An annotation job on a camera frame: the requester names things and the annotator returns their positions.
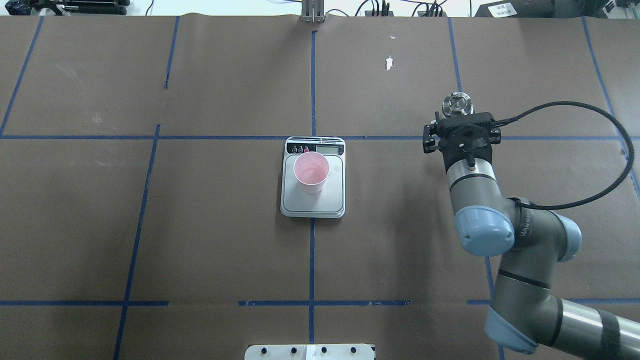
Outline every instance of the light blue joint cap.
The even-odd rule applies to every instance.
[[[462,247],[473,255],[495,256],[512,248],[513,224],[505,214],[488,206],[467,206],[455,216]]]
[[[559,215],[555,211],[551,212],[560,219],[566,232],[566,250],[564,251],[564,255],[558,259],[558,262],[564,263],[565,261],[573,259],[578,251],[580,251],[582,247],[582,232],[578,224],[570,218]]]
[[[538,347],[537,342],[529,339],[491,307],[486,317],[484,331],[499,345],[523,354],[531,355]]]

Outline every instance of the white paint spot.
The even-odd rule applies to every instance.
[[[391,68],[392,68],[393,66],[394,66],[394,59],[393,59],[391,56],[389,56],[389,57],[387,58],[387,69],[386,69],[386,71],[391,70]]]
[[[102,122],[102,117],[100,116],[100,113],[95,113],[91,120],[96,124],[100,124]]]

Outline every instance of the metal plate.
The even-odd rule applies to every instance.
[[[375,360],[374,348],[367,344],[252,345],[246,349],[244,360]]]
[[[288,217],[339,218],[344,214],[344,160],[327,154],[329,177],[319,193],[305,193],[293,174],[293,163],[300,156],[289,154],[282,164],[280,211]]]

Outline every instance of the black band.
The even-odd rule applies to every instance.
[[[512,278],[514,280],[517,280],[517,281],[526,282],[527,284],[530,284],[530,285],[533,285],[533,286],[537,286],[539,288],[545,288],[547,290],[551,289],[551,285],[547,284],[546,282],[542,282],[542,281],[530,279],[528,277],[520,276],[518,274],[514,274],[513,272],[508,272],[508,271],[505,271],[503,269],[498,270],[498,274],[506,276],[506,277],[510,277],[510,278]]]
[[[620,325],[618,318],[608,311],[596,310],[602,320],[602,338],[600,339],[600,350],[594,359],[616,359],[620,351]]]
[[[564,307],[562,305],[562,299],[557,297],[556,300],[558,301],[558,316],[556,318],[556,329],[554,330],[553,336],[551,336],[551,341],[549,341],[550,347],[554,347],[554,345],[556,344],[556,341],[558,340],[558,335],[560,335],[560,328],[562,327],[562,317],[563,317]]]
[[[453,184],[451,184],[451,186],[449,187],[449,191],[451,191],[451,189],[453,189],[453,187],[456,186],[457,183],[459,183],[460,181],[462,181],[464,179],[468,179],[470,177],[486,177],[487,179],[491,179],[491,180],[495,181],[494,178],[492,178],[491,176],[489,176],[487,174],[468,174],[468,175],[465,175],[463,177],[457,178],[457,180],[455,180],[453,182]]]

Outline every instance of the metal bracket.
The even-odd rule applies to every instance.
[[[302,0],[302,22],[324,22],[324,0]]]

